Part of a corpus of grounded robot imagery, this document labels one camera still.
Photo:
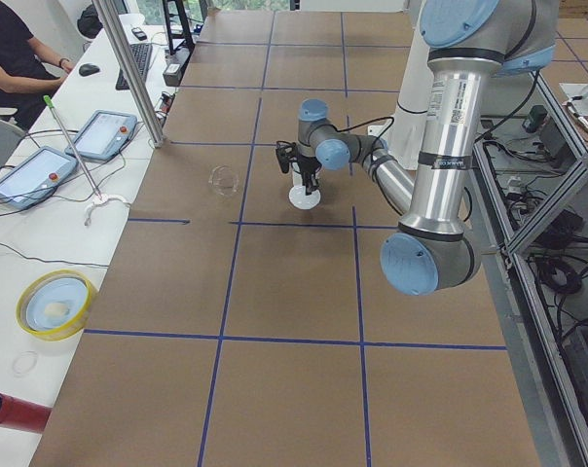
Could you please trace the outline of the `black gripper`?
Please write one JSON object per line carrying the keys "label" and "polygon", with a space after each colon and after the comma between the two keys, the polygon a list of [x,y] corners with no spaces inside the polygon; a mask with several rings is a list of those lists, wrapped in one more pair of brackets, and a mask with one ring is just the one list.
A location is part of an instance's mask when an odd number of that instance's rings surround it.
{"label": "black gripper", "polygon": [[287,174],[292,170],[300,174],[301,190],[304,195],[318,189],[317,174],[321,164],[315,157],[303,155],[296,142],[277,141],[276,159],[282,173]]}

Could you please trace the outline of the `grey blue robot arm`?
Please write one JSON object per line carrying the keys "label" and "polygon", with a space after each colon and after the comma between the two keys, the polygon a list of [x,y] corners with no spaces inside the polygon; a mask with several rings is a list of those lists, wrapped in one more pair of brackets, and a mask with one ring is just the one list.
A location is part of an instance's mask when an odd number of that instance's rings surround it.
{"label": "grey blue robot arm", "polygon": [[534,72],[552,60],[559,9],[556,1],[424,3],[420,33],[429,46],[432,84],[415,173],[399,164],[380,137],[338,130],[319,99],[301,104],[297,140],[277,143],[280,169],[299,173],[304,196],[317,195],[321,169],[358,163],[397,208],[397,231],[380,254],[396,290],[428,295],[461,285],[479,269],[480,255],[459,207],[483,94],[495,76]]}

